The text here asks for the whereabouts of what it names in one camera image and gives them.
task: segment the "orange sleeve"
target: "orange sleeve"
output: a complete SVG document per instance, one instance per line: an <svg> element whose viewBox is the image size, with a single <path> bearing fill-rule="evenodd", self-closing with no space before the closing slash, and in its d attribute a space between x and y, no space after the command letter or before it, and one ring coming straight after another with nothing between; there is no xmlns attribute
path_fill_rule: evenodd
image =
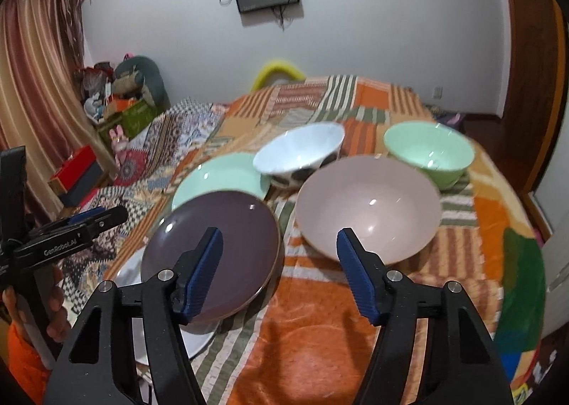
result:
<svg viewBox="0 0 569 405"><path fill-rule="evenodd" d="M24 341L12 323L8 330L8 368L36 405L41 405L49 370L35 349Z"/></svg>

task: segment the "green bowl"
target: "green bowl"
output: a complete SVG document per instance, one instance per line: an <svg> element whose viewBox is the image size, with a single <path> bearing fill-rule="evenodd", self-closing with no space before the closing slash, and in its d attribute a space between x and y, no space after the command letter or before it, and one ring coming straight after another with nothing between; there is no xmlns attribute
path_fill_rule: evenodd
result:
<svg viewBox="0 0 569 405"><path fill-rule="evenodd" d="M385 132L383 143L392 156L422 170L439 190L452 187L474 161L468 139L443 124L396 124Z"/></svg>

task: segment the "stuffed toy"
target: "stuffed toy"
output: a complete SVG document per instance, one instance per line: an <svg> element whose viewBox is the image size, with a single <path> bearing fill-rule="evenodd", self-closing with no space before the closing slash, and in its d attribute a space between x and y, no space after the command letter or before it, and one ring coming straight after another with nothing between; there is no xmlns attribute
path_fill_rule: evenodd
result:
<svg viewBox="0 0 569 405"><path fill-rule="evenodd" d="M124 163L126 158L127 148L129 146L129 139L122 130L122 126L119 124L115 129L109 131L111 139L111 147L115 153L115 162L117 167L121 169L121 165Z"/></svg>
<svg viewBox="0 0 569 405"><path fill-rule="evenodd" d="M98 92L85 101L83 108L85 110L85 114L89 116L89 119L95 124L97 124L103 117L104 106L103 102L99 99Z"/></svg>

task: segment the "red box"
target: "red box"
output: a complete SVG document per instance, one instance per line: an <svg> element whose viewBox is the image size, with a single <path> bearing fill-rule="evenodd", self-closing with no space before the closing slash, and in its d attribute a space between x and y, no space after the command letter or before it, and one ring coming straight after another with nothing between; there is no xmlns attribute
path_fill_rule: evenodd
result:
<svg viewBox="0 0 569 405"><path fill-rule="evenodd" d="M48 181L49 186L58 196L69 192L96 160L95 152L93 152L93 148L90 145L81 147L51 176Z"/></svg>

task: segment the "pile of items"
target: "pile of items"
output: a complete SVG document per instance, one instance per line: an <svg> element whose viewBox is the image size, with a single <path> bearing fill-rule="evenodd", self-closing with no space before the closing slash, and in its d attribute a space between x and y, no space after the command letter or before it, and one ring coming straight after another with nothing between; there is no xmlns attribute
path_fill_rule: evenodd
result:
<svg viewBox="0 0 569 405"><path fill-rule="evenodd" d="M85 114L109 149L113 134L132 139L163 111L164 82L147 57L128 54L116 69L101 62L82 73Z"/></svg>

